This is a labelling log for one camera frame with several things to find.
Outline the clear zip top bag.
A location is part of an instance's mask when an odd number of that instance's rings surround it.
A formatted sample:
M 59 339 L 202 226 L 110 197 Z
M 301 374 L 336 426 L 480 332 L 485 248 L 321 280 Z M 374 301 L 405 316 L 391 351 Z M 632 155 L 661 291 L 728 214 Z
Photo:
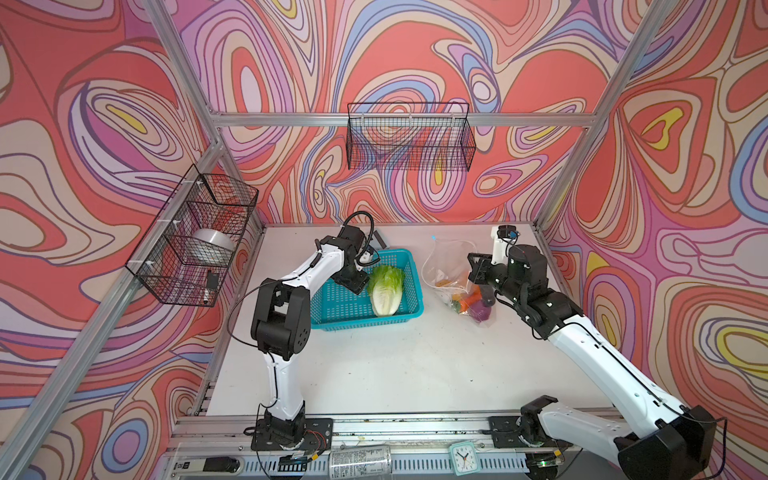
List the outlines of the clear zip top bag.
M 468 312 L 459 314 L 451 307 L 453 295 L 479 291 L 482 294 L 482 302 L 493 308 L 496 300 L 491 288 L 477 285 L 469 279 L 471 266 L 468 255 L 475 252 L 476 245 L 469 240 L 437 236 L 432 236 L 431 242 L 431 251 L 421 268 L 421 280 L 437 298 L 454 314 L 467 318 L 471 318 Z M 473 321 L 477 324 L 487 322 Z

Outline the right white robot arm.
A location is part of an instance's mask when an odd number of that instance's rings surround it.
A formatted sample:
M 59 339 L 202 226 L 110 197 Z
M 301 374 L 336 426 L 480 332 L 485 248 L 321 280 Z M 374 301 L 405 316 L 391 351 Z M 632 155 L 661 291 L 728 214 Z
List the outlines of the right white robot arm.
M 579 446 L 618 466 L 629 479 L 692 479 L 708 467 L 717 421 L 656 385 L 596 329 L 566 294 L 549 286 L 547 260 L 531 245 L 499 241 L 491 254 L 470 253 L 469 281 L 564 353 L 620 412 L 619 422 L 542 395 L 520 410 L 517 434 L 531 447 L 548 440 Z

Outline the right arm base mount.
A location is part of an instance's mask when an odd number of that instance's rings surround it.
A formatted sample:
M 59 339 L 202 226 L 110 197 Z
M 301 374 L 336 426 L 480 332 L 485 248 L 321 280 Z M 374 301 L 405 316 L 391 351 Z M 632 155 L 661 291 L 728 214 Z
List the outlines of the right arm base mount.
M 538 418 L 545 407 L 557 401 L 542 395 L 523 405 L 516 416 L 491 416 L 489 427 L 482 433 L 491 436 L 495 448 L 571 447 L 572 443 L 546 434 Z

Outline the purple red onion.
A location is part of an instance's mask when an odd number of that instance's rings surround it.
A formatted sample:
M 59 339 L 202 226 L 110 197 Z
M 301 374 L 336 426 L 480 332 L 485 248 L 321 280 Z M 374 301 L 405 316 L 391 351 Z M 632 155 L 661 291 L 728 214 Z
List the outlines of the purple red onion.
M 485 322 L 490 318 L 493 308 L 486 306 L 482 301 L 473 303 L 469 309 L 469 316 L 477 322 Z

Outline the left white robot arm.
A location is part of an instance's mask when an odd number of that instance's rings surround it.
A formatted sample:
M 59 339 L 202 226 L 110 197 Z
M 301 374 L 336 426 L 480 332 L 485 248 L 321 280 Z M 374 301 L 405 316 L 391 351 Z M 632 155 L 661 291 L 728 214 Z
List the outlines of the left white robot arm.
M 362 257 L 368 253 L 373 229 L 367 233 L 345 224 L 335 236 L 315 242 L 313 255 L 279 279 L 267 278 L 258 289 L 251 337 L 271 364 L 273 403 L 265 423 L 289 435 L 304 431 L 305 401 L 292 358 L 305 348 L 311 333 L 313 296 L 326 281 L 358 295 L 367 285 Z

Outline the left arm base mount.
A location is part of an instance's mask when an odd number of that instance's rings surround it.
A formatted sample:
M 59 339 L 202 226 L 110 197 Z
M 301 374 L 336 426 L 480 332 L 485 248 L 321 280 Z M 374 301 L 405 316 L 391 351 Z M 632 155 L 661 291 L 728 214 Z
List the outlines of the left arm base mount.
M 266 413 L 243 433 L 251 438 L 253 451 L 324 451 L 332 445 L 334 420 L 330 417 L 307 419 L 299 414 L 294 420 L 282 420 Z

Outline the orange carrot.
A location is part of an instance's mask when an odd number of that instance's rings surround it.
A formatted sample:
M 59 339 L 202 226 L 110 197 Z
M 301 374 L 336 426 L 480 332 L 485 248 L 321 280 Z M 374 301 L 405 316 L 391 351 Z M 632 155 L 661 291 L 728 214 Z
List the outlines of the orange carrot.
M 471 294 L 455 294 L 452 296 L 451 307 L 456 313 L 465 314 L 478 301 L 482 301 L 482 294 L 479 291 Z

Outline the green lettuce leaf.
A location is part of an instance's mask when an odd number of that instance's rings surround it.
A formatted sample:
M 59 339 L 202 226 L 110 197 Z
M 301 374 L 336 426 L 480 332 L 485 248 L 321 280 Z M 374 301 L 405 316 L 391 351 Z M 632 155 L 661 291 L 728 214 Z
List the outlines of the green lettuce leaf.
M 392 316 L 400 307 L 405 272 L 390 265 L 378 265 L 370 274 L 367 286 L 373 312 L 378 317 Z

